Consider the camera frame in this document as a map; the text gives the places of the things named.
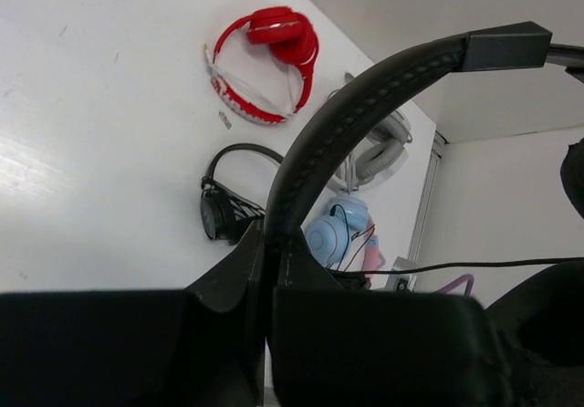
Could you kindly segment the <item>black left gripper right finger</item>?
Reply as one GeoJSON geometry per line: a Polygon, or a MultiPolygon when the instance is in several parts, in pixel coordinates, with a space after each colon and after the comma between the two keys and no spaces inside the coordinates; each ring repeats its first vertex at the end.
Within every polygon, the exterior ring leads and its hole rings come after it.
{"type": "Polygon", "coordinates": [[[511,370],[474,299],[348,291],[301,235],[272,295],[274,389],[284,406],[509,406],[511,370]]]}

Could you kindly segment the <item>large black gaming headset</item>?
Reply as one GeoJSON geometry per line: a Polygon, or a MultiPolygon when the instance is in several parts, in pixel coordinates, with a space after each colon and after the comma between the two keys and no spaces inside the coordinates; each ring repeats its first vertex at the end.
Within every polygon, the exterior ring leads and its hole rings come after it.
{"type": "MultiPolygon", "coordinates": [[[[326,182],[389,113],[452,72],[560,65],[583,76],[581,47],[556,45],[525,22],[477,30],[406,49],[357,76],[301,131],[267,202],[266,254],[279,266],[326,182]]],[[[583,403],[583,261],[548,259],[544,269],[483,308],[511,370],[509,406],[583,403]]]]}

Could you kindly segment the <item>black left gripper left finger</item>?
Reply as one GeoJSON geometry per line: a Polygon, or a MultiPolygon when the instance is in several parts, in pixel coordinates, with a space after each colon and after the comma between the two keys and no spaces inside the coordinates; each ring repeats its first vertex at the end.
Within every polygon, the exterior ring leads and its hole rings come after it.
{"type": "Polygon", "coordinates": [[[262,225],[182,289],[1,296],[4,406],[256,406],[262,225]]]}

